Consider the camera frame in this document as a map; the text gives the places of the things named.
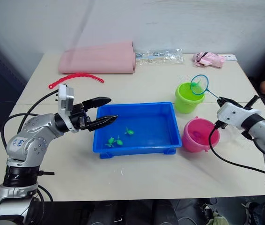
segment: white label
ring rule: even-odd
[[[219,55],[219,56],[224,56],[225,61],[237,61],[235,55]]]
[[[20,148],[22,148],[22,146],[24,145],[26,140],[27,140],[27,138],[25,138],[25,137],[14,138],[14,140],[10,144],[9,150],[10,151],[18,151]]]

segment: blue plastic tray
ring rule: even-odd
[[[99,153],[100,158],[145,153],[175,154],[176,148],[182,146],[171,102],[104,105],[98,108],[97,118],[107,115],[118,115],[118,118],[95,131],[93,152]],[[125,134],[126,128],[134,134]],[[117,143],[113,143],[113,147],[105,145],[111,137],[117,139],[118,136],[122,146]]]

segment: shoe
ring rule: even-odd
[[[247,202],[246,205],[242,204],[242,206],[246,209],[246,221],[244,225],[257,225],[255,217],[258,217],[258,215],[254,213],[254,209],[259,206],[259,204],[256,202]]]

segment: pink object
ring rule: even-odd
[[[85,73],[77,73],[77,74],[70,74],[68,76],[64,76],[61,79],[58,79],[56,82],[53,82],[52,84],[48,85],[49,89],[53,89],[55,86],[57,86],[59,83],[62,83],[66,80],[72,79],[72,78],[76,78],[76,77],[91,77],[95,80],[98,80],[101,83],[104,83],[104,79],[101,79],[98,76],[94,76],[92,74],[85,74]]]
[[[214,128],[211,121],[198,118],[189,121],[184,127],[183,147],[189,152],[208,151],[210,149],[208,137]],[[214,147],[220,139],[218,130],[212,135],[212,146]]]
[[[201,64],[204,66],[214,66],[221,68],[225,62],[224,56],[219,56],[211,52],[199,52],[193,55],[194,65],[199,67]]]
[[[59,62],[59,72],[131,74],[136,67],[133,43],[123,42],[68,50]]]

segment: pink glove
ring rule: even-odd
[[[199,52],[193,55],[194,65],[199,67],[201,64],[205,67],[214,66],[221,68],[225,62],[224,56],[219,56],[211,52]]]

